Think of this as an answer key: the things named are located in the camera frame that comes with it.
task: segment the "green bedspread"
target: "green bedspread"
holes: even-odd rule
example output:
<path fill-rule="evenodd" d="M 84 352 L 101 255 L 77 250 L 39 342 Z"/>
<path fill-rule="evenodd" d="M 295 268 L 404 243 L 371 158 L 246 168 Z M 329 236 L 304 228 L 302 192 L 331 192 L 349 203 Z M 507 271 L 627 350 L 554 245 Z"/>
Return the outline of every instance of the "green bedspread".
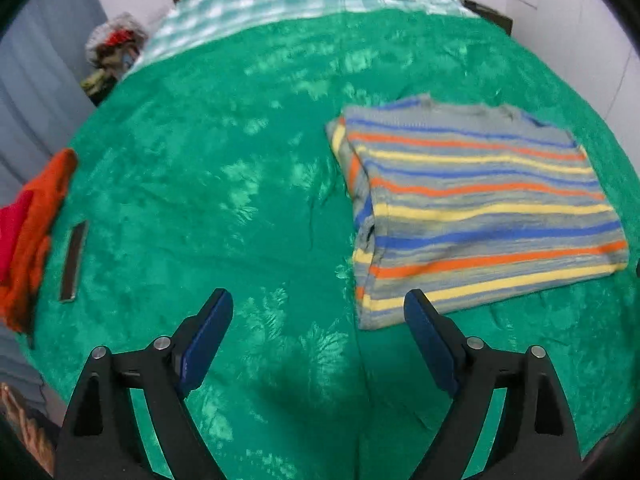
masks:
<path fill-rule="evenodd" d="M 494 348 L 544 346 L 589 449 L 639 393 L 638 178 L 580 97 L 476 19 L 380 10 L 275 23 L 119 85 L 71 144 L 80 167 L 32 353 L 47 381 L 68 399 L 94 346 L 142 348 L 225 287 L 234 320 L 187 404 L 227 477 L 408 478 L 449 400 L 406 326 L 355 328 L 351 201 L 323 126 L 345 104 L 421 92 L 569 128 L 622 218 L 627 270 L 451 316 Z M 61 304 L 66 240 L 85 218 L 78 298 Z M 168 474 L 134 402 L 151 462 Z M 483 467 L 499 412 L 492 403 L 469 472 Z"/>

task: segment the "green and white plaid fabric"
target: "green and white plaid fabric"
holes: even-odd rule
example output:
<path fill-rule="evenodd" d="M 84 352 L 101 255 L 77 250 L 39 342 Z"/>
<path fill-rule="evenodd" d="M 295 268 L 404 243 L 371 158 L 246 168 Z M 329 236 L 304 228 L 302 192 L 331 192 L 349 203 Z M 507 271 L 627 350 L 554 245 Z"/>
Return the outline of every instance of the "green and white plaid fabric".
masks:
<path fill-rule="evenodd" d="M 183 0 L 149 40 L 132 72 L 256 25 L 387 7 L 474 16 L 458 0 Z"/>

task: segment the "metal bolt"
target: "metal bolt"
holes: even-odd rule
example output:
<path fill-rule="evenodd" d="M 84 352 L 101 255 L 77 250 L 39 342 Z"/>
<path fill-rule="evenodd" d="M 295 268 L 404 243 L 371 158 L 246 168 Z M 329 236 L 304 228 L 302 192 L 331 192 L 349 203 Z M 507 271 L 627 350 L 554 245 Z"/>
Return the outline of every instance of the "metal bolt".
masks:
<path fill-rule="evenodd" d="M 473 348 L 474 350 L 480 350 L 484 348 L 484 341 L 476 336 L 471 336 L 466 340 L 466 344 L 469 348 Z"/>
<path fill-rule="evenodd" d="M 97 346 L 93 350 L 91 350 L 91 357 L 93 357 L 94 359 L 100 359 L 101 357 L 104 357 L 106 353 L 106 346 Z"/>
<path fill-rule="evenodd" d="M 169 339 L 167 336 L 163 335 L 163 336 L 160 336 L 159 338 L 157 338 L 154 341 L 154 348 L 156 350 L 164 350 L 170 344 L 171 344 L 171 339 Z"/>
<path fill-rule="evenodd" d="M 533 345 L 531 347 L 531 353 L 541 359 L 546 355 L 545 349 L 542 348 L 542 346 L 538 346 L 538 345 Z"/>

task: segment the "orange towel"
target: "orange towel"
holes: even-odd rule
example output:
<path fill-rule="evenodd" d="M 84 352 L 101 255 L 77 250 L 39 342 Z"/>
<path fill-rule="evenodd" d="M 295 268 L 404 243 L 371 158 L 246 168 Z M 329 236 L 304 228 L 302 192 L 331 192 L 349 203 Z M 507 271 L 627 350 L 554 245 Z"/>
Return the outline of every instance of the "orange towel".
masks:
<path fill-rule="evenodd" d="M 66 196 L 77 165 L 76 152 L 66 148 L 51 159 L 39 176 L 22 188 L 22 191 L 32 190 L 33 199 L 18 235 L 9 278 L 0 285 L 0 316 L 16 332 L 31 332 L 31 300 L 42 281 L 51 244 L 49 228 Z"/>

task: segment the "curtain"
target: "curtain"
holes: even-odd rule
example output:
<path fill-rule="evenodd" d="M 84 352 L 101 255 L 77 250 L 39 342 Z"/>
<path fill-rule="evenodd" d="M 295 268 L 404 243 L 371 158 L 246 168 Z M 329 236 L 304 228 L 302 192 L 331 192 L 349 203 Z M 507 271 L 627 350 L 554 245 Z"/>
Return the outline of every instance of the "curtain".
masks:
<path fill-rule="evenodd" d="M 14 200 L 94 110 L 79 82 L 98 0 L 28 0 L 0 39 L 0 205 Z"/>

